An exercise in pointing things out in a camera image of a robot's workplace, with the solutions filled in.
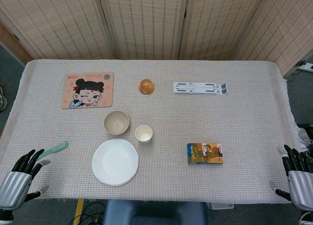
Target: gray carpet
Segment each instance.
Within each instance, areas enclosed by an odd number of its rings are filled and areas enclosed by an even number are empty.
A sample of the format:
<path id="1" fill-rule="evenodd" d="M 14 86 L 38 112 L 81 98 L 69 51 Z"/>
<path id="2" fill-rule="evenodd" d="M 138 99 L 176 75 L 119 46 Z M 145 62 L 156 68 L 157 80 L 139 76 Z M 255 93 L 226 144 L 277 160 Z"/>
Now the gray carpet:
<path id="1" fill-rule="evenodd" d="M 8 100 L 7 108 L 0 112 L 0 132 L 12 108 L 22 71 L 23 66 L 0 46 L 0 81 L 4 84 L 4 94 Z M 288 94 L 296 123 L 313 123 L 313 73 L 303 71 L 299 75 L 291 75 L 288 79 L 293 80 L 288 82 Z M 13 224 L 67 225 L 75 215 L 76 203 L 76 200 L 27 202 L 14 212 Z M 211 225 L 295 225 L 299 217 L 300 212 L 291 204 L 235 205 L 234 209 L 208 210 Z"/>

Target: blue chair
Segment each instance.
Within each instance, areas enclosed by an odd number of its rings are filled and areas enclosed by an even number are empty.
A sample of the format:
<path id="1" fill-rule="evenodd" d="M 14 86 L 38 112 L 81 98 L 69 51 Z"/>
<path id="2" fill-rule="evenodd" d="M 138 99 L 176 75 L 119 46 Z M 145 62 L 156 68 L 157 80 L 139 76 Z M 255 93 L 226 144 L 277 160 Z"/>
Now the blue chair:
<path id="1" fill-rule="evenodd" d="M 103 224 L 207 225 L 206 205 L 204 202 L 110 200 L 106 205 Z"/>

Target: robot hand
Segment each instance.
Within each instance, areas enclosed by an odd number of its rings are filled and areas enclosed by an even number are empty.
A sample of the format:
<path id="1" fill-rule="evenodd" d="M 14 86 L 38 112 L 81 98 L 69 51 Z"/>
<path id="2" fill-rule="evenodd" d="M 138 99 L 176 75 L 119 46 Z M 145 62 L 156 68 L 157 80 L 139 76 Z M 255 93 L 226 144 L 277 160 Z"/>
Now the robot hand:
<path id="1" fill-rule="evenodd" d="M 297 209 L 313 211 L 313 158 L 308 152 L 299 153 L 288 145 L 277 149 L 286 170 L 290 193 L 278 189 L 273 181 L 269 181 L 272 190 L 291 201 Z"/>
<path id="2" fill-rule="evenodd" d="M 16 162 L 12 171 L 6 174 L 0 186 L 0 225 L 11 223 L 13 210 L 20 208 L 24 202 L 39 197 L 49 188 L 46 185 L 35 193 L 27 194 L 32 180 L 39 170 L 50 163 L 50 160 L 42 160 L 35 166 L 38 157 L 44 151 L 44 149 L 36 153 L 35 150 L 30 151 Z"/>

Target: small white cup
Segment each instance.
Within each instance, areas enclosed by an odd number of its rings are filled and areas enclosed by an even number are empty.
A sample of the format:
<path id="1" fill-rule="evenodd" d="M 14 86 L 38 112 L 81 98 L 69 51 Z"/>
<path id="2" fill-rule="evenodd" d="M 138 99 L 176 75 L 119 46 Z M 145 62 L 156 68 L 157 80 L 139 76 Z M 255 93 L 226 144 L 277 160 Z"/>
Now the small white cup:
<path id="1" fill-rule="evenodd" d="M 142 143 L 149 143 L 152 138 L 152 129 L 147 125 L 140 125 L 135 130 L 135 136 Z"/>

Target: white plate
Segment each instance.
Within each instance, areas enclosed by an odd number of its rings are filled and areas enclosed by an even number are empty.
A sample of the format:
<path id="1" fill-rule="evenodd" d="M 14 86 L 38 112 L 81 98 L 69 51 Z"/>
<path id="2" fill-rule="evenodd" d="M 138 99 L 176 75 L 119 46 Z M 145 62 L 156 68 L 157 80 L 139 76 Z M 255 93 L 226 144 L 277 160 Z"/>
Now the white plate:
<path id="1" fill-rule="evenodd" d="M 139 166 L 134 146 L 124 139 L 111 139 L 102 143 L 92 159 L 92 170 L 100 182 L 120 186 L 131 180 Z"/>

